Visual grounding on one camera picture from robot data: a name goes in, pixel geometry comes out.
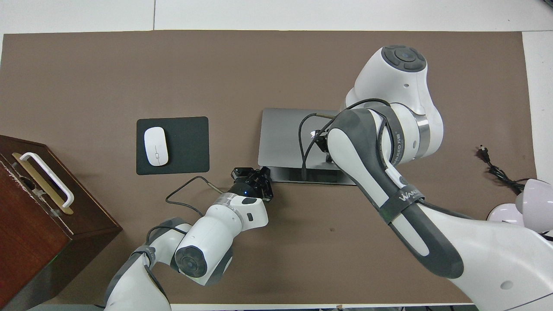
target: wooden box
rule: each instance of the wooden box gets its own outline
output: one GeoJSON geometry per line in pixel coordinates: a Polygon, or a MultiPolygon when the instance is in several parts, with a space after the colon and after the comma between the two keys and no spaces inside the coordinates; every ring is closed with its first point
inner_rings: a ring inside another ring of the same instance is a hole
{"type": "Polygon", "coordinates": [[[56,296],[120,231],[47,146],[0,135],[2,310],[56,296]]]}

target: brown table surface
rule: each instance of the brown table surface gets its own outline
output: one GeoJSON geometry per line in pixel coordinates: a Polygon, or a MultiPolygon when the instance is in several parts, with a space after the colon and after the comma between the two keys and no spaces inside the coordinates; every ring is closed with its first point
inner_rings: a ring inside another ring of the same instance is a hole
{"type": "MultiPolygon", "coordinates": [[[[520,33],[5,35],[0,133],[47,144],[124,228],[52,301],[101,303],[149,228],[173,216],[197,219],[164,203],[194,174],[136,174],[138,119],[207,116],[211,169],[203,176],[228,188],[233,167],[257,165],[263,108],[337,109],[368,58],[398,43],[426,56],[430,93],[445,124],[439,151],[399,170],[427,201],[476,219],[514,202],[474,154],[485,144],[509,176],[535,176],[520,33]]],[[[219,284],[201,287],[155,267],[172,303],[469,302],[416,261],[356,187],[273,189],[269,225],[235,239],[219,284]]],[[[216,198],[199,182],[176,197],[201,210],[216,198]]]]}

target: white floor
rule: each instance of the white floor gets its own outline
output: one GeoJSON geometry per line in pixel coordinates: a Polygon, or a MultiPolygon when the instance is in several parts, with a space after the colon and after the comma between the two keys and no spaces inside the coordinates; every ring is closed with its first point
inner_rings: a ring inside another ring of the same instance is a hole
{"type": "Polygon", "coordinates": [[[0,35],[160,29],[522,31],[536,170],[553,183],[553,8],[542,0],[0,0],[0,35]]]}

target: computer mouse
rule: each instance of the computer mouse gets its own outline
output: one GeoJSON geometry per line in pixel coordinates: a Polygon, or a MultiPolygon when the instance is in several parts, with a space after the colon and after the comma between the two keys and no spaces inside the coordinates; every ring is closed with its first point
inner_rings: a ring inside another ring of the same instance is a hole
{"type": "Polygon", "coordinates": [[[144,132],[144,146],[148,162],[151,165],[159,167],[167,164],[169,152],[167,151],[167,141],[163,128],[159,126],[148,128],[144,132]]]}

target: white handle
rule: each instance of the white handle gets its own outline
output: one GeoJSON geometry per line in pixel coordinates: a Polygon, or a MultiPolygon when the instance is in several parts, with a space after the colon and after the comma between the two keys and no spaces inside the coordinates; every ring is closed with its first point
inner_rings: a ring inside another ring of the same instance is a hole
{"type": "Polygon", "coordinates": [[[61,191],[63,191],[65,193],[65,195],[67,195],[67,200],[65,200],[65,203],[63,203],[63,207],[64,208],[69,207],[69,205],[71,205],[71,203],[73,203],[73,200],[75,198],[73,196],[73,193],[61,181],[61,179],[48,167],[48,165],[46,163],[44,163],[44,161],[40,158],[40,156],[38,154],[33,153],[33,152],[27,152],[27,153],[23,154],[19,159],[21,161],[26,161],[29,157],[32,157],[38,163],[38,165],[40,165],[40,167],[46,172],[46,174],[48,174],[48,176],[50,176],[50,178],[54,181],[54,183],[56,183],[56,185],[58,185],[58,187],[60,187],[61,191]]]}

